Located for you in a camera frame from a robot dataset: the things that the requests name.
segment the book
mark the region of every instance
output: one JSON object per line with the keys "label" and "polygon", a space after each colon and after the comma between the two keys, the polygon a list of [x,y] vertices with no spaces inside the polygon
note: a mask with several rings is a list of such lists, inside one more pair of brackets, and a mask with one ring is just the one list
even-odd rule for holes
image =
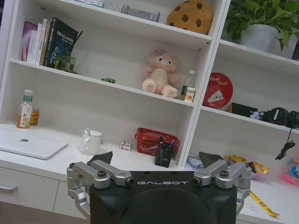
{"label": "book", "polygon": [[30,42],[29,42],[29,48],[28,48],[28,55],[27,55],[27,62],[31,63],[33,59],[33,51],[34,51],[34,44],[36,41],[37,31],[32,30],[31,36],[30,36]]}
{"label": "book", "polygon": [[45,61],[45,54],[47,51],[50,30],[51,30],[51,22],[48,20],[47,25],[46,25],[45,37],[43,38],[43,48],[42,48],[42,53],[41,53],[41,59],[39,62],[40,65],[43,65],[44,61]]}
{"label": "book", "polygon": [[36,56],[36,64],[40,64],[40,61],[41,61],[42,49],[43,49],[43,40],[45,38],[47,23],[48,23],[48,20],[44,19],[43,20],[42,31],[41,31],[41,37],[40,37],[39,43],[38,43],[38,50],[37,50],[37,56]]}
{"label": "book", "polygon": [[53,18],[44,66],[55,68],[59,61],[71,56],[77,35],[76,30]]}
{"label": "book", "polygon": [[36,58],[37,58],[37,52],[38,52],[38,45],[39,45],[39,39],[41,38],[41,32],[42,32],[42,24],[39,23],[37,26],[37,33],[36,33],[36,39],[34,42],[34,47],[33,47],[33,54],[32,54],[32,60],[30,63],[35,64],[36,63]]}
{"label": "book", "polygon": [[25,62],[27,61],[32,30],[37,30],[37,25],[26,21],[24,23],[23,35],[22,35],[22,39],[21,39],[21,46],[20,46],[20,52],[19,52],[19,60],[21,60],[21,61],[25,61]]}

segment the red basket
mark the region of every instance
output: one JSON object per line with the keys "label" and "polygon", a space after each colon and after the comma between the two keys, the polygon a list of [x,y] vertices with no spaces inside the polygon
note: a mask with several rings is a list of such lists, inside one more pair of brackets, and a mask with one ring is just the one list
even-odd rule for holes
{"label": "red basket", "polygon": [[175,136],[141,127],[138,128],[137,134],[135,135],[137,140],[137,151],[139,153],[156,156],[161,135],[163,136],[163,141],[165,143],[170,144],[173,140],[175,141],[173,146],[175,155],[179,147],[179,140]]}

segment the toy figure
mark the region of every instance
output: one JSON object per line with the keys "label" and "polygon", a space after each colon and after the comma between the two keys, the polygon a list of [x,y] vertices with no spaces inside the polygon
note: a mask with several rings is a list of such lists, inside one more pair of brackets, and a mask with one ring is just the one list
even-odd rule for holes
{"label": "toy figure", "polygon": [[178,90],[171,84],[178,84],[180,76],[176,74],[178,59],[165,53],[165,50],[156,49],[148,57],[148,66],[142,70],[147,79],[142,84],[142,89],[167,97],[175,98]]}

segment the drawer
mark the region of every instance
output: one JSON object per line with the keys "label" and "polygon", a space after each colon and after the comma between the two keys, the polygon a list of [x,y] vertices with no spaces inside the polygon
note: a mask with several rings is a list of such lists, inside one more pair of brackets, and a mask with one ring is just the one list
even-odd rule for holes
{"label": "drawer", "polygon": [[1,202],[52,212],[57,187],[57,180],[0,168]]}
{"label": "drawer", "polygon": [[54,212],[85,219],[85,217],[76,208],[74,199],[69,197],[67,194],[67,182],[59,181]]}

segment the bolt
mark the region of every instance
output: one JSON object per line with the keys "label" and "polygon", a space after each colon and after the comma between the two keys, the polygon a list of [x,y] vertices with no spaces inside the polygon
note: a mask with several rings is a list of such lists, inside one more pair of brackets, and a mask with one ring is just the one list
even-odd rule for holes
{"label": "bolt", "polygon": [[221,171],[220,172],[220,176],[222,176],[222,177],[228,177],[229,176],[229,172],[228,171]]}
{"label": "bolt", "polygon": [[199,186],[199,185],[201,185],[201,179],[194,178],[194,179],[192,180],[192,182],[193,182],[193,184],[194,184],[195,186]]}
{"label": "bolt", "polygon": [[98,177],[105,177],[106,176],[106,171],[99,171],[98,172]]}
{"label": "bolt", "polygon": [[132,186],[134,184],[134,179],[133,178],[129,178],[129,179],[126,179],[125,181],[125,185],[126,186]]}

